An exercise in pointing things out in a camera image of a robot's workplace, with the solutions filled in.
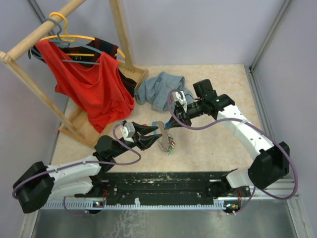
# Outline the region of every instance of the wooden base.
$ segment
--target wooden base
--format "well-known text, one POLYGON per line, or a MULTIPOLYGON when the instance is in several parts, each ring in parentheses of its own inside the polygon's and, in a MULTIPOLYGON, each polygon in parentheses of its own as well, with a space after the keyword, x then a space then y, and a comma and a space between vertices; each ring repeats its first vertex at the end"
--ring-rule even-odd
MULTIPOLYGON (((131 70, 126 68, 125 63, 122 61, 120 61, 119 69, 126 77, 132 78, 134 81, 136 81, 136 89, 140 86, 143 80, 148 77, 147 69, 134 66, 134 72, 132 72, 131 70)), ((69 117, 69 120, 73 123, 73 125, 79 130, 79 132, 83 136, 78 136, 74 134, 63 124, 60 126, 59 130, 68 135, 69 137, 91 148, 93 148, 96 145, 99 137, 101 137, 102 135, 109 134, 117 123, 116 121, 110 123, 104 128, 102 133, 98 133, 88 121, 87 112, 81 110, 80 108, 77 108, 75 111, 72 112, 72 114, 69 117)))

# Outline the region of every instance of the yellow hanger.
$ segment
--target yellow hanger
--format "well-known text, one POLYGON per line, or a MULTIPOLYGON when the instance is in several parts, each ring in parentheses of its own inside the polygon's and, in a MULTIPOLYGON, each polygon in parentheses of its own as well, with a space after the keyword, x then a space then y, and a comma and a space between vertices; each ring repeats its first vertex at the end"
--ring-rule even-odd
MULTIPOLYGON (((67 18, 66 18, 65 16, 63 16, 62 14, 60 14, 59 12, 52 12, 52 13, 50 14, 50 17, 52 17, 53 15, 58 15, 58 16, 60 16, 61 18, 63 18, 64 21, 65 21, 65 25, 64 25, 64 27, 63 27, 63 30, 64 30, 64 32, 65 32, 65 35, 59 35, 62 40, 64 40, 64 41, 70 41, 70 42, 76 41, 77 38, 82 38, 82 39, 87 39, 87 40, 92 40, 92 41, 95 40, 94 37, 90 37, 90 36, 69 35, 68 32, 67 32, 67 30, 66 30, 66 28, 67 28, 67 26, 68 26, 68 20, 67 20, 67 18)), ((57 37, 57 35, 55 35, 55 36, 46 36, 46 37, 43 37, 41 40, 52 39, 52 38, 56 38, 56 37, 57 37)), ((121 51, 121 49, 118 48, 117 51, 119 52, 119 54, 122 55, 123 58, 125 58, 125 55, 124 55, 124 53, 121 51)), ((95 56, 94 54, 75 54, 75 53, 70 53, 70 54, 67 54, 67 55, 68 55, 68 56, 91 56, 91 57, 95 56)))
MULTIPOLYGON (((67 26, 68 26, 68 20, 67 20, 67 18, 66 18, 63 14, 60 14, 59 12, 52 12, 52 13, 50 14, 50 17, 52 17, 53 15, 60 16, 61 18, 64 19, 65 25, 64 25, 64 27, 63 27, 63 30, 64 30, 64 32, 65 32, 65 35, 68 36, 69 34, 68 34, 67 30, 66 30, 66 28, 67 28, 67 26)), ((61 39, 64 40, 64 41, 74 42, 74 41, 76 41, 77 37, 74 37, 74 39, 67 39, 67 38, 65 38, 65 37, 61 37, 61 39)))

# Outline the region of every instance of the cable tie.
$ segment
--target cable tie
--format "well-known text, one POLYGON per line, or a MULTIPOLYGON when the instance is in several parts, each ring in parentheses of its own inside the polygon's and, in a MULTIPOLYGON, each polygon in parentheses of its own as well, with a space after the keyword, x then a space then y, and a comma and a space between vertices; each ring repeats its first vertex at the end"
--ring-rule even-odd
POLYGON ((237 137, 237 132, 238 132, 239 127, 242 126, 242 125, 244 125, 244 124, 247 123, 247 122, 250 122, 250 121, 249 121, 248 119, 243 119, 242 122, 240 122, 239 124, 237 124, 237 126, 236 126, 236 128, 235 128, 235 130, 234 130, 234 133, 233 133, 233 135, 234 135, 235 137, 237 137))

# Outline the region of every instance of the beige floor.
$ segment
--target beige floor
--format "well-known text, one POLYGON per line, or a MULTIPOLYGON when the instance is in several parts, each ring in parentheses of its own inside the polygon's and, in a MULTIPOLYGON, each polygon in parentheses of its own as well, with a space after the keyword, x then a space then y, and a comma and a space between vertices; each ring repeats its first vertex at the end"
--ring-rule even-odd
MULTIPOLYGON (((245 69, 241 64, 235 65, 169 65, 147 66, 149 77, 165 71, 173 75, 184 75, 186 87, 195 94, 192 84, 209 78, 213 88, 220 94, 228 94, 239 107, 240 111, 256 126, 260 126, 255 104, 248 84, 245 69)), ((67 114, 74 109, 69 102, 67 114)), ((161 113, 152 110, 152 105, 136 103, 132 114, 126 119, 138 124, 151 125, 153 121, 166 122, 169 112, 161 113)), ((202 126, 213 121, 212 117, 202 116, 192 120, 192 126, 202 126)), ((142 151, 142 160, 131 166, 115 166, 112 172, 175 172, 175 171, 224 171, 249 166, 252 162, 248 152, 229 130, 221 124, 211 128, 192 131, 185 128, 170 130, 176 147, 169 156, 160 151, 154 144, 150 149, 142 151)), ((91 155, 92 149, 70 139, 64 134, 59 135, 52 164, 62 164, 82 159, 91 155)), ((136 155, 126 152, 116 158, 118 162, 130 162, 136 155)))

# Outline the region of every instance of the gray shirt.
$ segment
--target gray shirt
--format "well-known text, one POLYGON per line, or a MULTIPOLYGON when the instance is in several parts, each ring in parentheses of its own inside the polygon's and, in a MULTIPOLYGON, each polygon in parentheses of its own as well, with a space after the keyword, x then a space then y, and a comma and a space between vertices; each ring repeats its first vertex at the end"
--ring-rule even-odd
POLYGON ((172 89, 184 91, 187 104, 194 102, 192 93, 185 88, 185 78, 166 72, 161 72, 154 78, 144 80, 137 90, 136 99, 139 104, 149 102, 153 104, 153 109, 155 110, 168 111, 167 96, 172 89))

